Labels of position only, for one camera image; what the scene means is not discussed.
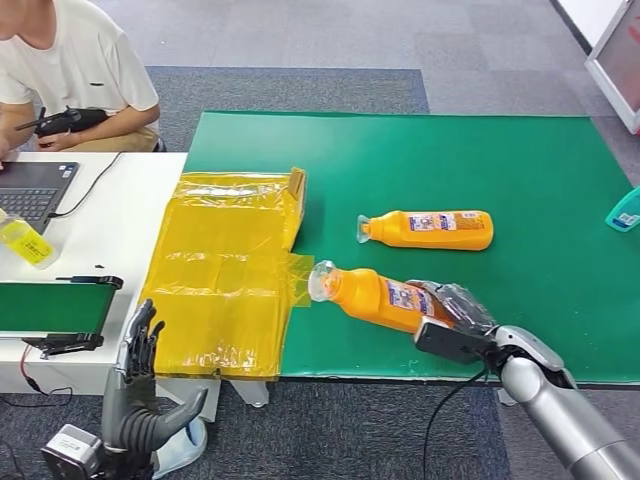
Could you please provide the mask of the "person's left hand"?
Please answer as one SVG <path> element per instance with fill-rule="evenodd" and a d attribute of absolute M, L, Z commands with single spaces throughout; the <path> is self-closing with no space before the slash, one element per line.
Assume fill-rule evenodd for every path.
<path fill-rule="evenodd" d="M 38 137 L 36 140 L 36 148 L 40 152 L 60 152 L 72 148 L 77 144 L 78 135 L 70 131 Z"/>

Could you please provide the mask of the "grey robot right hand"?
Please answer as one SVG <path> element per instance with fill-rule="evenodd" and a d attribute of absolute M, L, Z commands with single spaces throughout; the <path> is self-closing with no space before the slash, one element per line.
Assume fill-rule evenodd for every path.
<path fill-rule="evenodd" d="M 455 329 L 485 335 L 497 326 L 485 306 L 465 287 L 426 280 L 409 280 L 408 284 L 431 294 L 454 322 Z"/>

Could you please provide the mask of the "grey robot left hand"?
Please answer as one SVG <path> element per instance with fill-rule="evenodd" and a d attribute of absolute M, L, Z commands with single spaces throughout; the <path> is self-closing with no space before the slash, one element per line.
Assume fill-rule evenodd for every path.
<path fill-rule="evenodd" d="M 155 360 L 163 321 L 152 326 L 156 309 L 146 299 L 125 325 L 115 363 L 103 395 L 102 438 L 112 451 L 151 454 L 184 429 L 203 410 L 208 389 L 198 387 L 181 405 L 161 413 Z"/>

